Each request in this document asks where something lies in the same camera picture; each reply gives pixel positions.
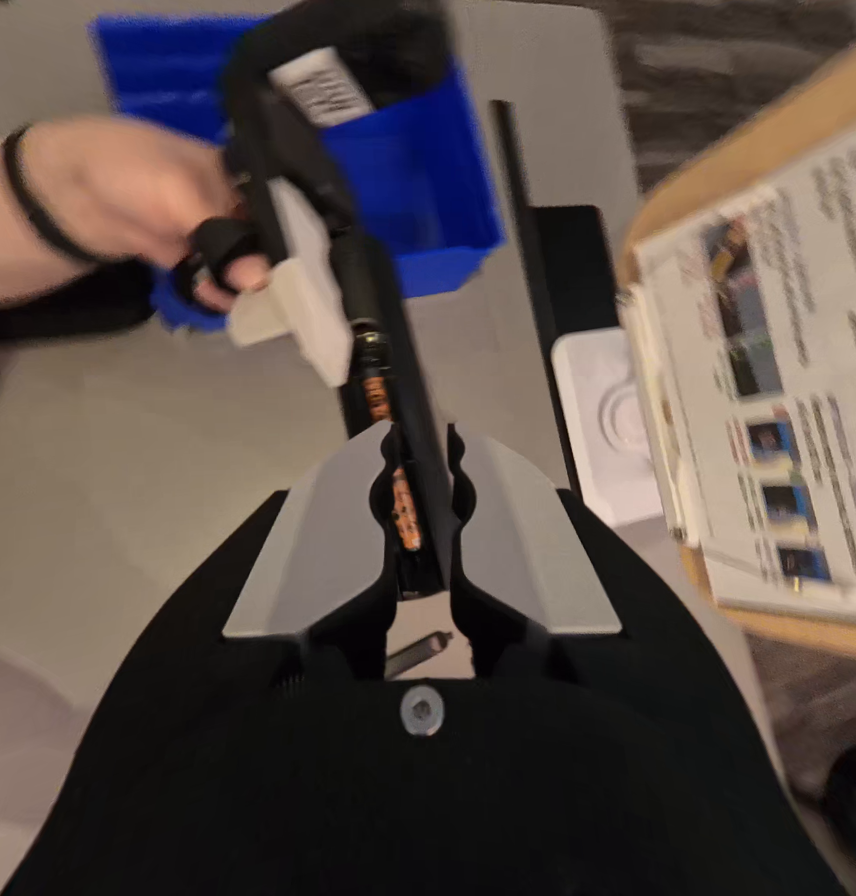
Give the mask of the dark grey desk panel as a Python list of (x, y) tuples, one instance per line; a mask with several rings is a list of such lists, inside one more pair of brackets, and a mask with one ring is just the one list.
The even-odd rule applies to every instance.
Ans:
[(594, 205), (533, 207), (553, 339), (618, 325), (610, 248)]

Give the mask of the person's left forearm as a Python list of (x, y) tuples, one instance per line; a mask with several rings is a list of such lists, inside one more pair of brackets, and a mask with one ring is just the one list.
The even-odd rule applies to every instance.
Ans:
[(34, 296), (68, 272), (26, 221), (10, 190), (0, 150), (0, 305)]

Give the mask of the person's left hand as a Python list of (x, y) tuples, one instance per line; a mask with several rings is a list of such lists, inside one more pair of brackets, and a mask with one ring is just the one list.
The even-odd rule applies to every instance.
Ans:
[(191, 256), (199, 225), (242, 215), (214, 148), (129, 118), (31, 126), (19, 161), (57, 230), (98, 259), (169, 271)]

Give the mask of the blue plastic bin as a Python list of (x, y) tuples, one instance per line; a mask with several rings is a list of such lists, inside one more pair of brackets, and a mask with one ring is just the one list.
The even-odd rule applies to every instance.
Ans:
[(437, 2), (299, 2), (267, 14), (101, 14), (114, 111), (220, 146), (222, 74), (250, 32), (320, 131), (404, 298), (452, 292), (503, 241), (484, 142)]

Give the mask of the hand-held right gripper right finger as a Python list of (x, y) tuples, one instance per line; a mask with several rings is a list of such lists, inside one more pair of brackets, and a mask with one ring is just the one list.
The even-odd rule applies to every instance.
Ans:
[(459, 529), (466, 583), (553, 636), (621, 633), (554, 482), (487, 435), (463, 427), (450, 436), (466, 499)]

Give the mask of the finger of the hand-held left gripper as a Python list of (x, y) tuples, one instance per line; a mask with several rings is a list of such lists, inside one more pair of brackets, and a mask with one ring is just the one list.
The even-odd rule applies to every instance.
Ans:
[(285, 178), (269, 183), (288, 258), (276, 265), (272, 290), (301, 357), (331, 389), (349, 375), (353, 333), (330, 267), (330, 234), (302, 190)]

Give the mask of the instruction poster board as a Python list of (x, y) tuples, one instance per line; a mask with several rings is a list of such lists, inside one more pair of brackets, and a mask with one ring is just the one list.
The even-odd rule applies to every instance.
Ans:
[(856, 658), (856, 46), (648, 194), (616, 272), (691, 580)]

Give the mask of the small metal clip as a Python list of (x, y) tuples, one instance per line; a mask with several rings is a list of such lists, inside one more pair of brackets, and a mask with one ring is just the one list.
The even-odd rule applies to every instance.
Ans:
[(385, 680), (401, 678), (411, 670), (441, 655), (454, 639), (452, 632), (434, 631), (404, 648), (390, 653), (385, 661)]

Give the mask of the black wristband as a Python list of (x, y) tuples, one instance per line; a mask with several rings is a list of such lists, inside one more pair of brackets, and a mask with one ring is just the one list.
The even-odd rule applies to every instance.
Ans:
[(0, 162), (14, 201), (30, 229), (48, 249), (74, 263), (104, 265), (104, 259), (86, 251), (62, 230), (30, 188), (21, 147), (31, 126), (27, 123), (13, 130), (0, 144)]

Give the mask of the black remote control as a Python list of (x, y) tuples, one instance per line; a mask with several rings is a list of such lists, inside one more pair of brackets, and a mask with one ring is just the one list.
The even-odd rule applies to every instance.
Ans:
[(391, 477), (389, 486), (384, 487), (391, 501), (386, 520), (393, 537), (400, 597), (431, 597), (449, 588), (455, 521), (443, 436), (435, 420), (396, 269), (380, 241), (360, 228), (333, 237), (330, 267), (353, 333), (349, 375), (339, 389), (345, 430), (352, 438), (374, 424), (361, 379), (369, 373), (383, 375), (394, 413), (394, 421), (389, 422), (393, 473), (397, 466), (403, 466), (422, 530), (422, 549), (406, 552), (392, 518)]

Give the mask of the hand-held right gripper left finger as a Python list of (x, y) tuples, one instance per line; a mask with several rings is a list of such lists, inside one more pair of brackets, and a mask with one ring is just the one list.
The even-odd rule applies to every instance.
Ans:
[(387, 572), (387, 534), (372, 509), (389, 421), (373, 424), (288, 491), (226, 620), (226, 639), (297, 637)]

